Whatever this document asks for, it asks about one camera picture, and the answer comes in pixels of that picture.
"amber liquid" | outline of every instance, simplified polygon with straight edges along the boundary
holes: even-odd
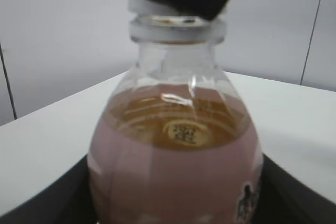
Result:
[[[225,99],[164,85],[111,99],[88,156],[102,224],[248,223],[262,155],[243,104]]]

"white wall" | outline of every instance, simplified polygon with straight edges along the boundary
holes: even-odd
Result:
[[[303,84],[336,91],[336,0],[321,0]]]
[[[0,40],[18,116],[126,71],[127,0],[0,0]]]
[[[318,0],[231,0],[225,70],[300,83]]]
[[[11,102],[5,81],[2,64],[0,61],[0,126],[14,119]]]
[[[232,0],[224,69],[298,83],[318,0]],[[18,116],[127,70],[127,0],[0,0]]]

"table surface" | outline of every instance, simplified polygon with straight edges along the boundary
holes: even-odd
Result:
[[[228,73],[263,151],[336,202],[336,92]],[[48,187],[88,151],[122,74],[0,127],[0,215]]]

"bottle neck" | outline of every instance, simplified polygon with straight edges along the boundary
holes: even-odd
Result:
[[[162,78],[207,73],[217,69],[214,44],[162,44],[141,42],[137,67]]]

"plastic bottle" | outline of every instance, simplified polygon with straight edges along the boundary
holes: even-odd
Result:
[[[215,62],[225,23],[140,15],[140,55],[112,94],[88,164],[101,224],[249,223],[263,155]]]

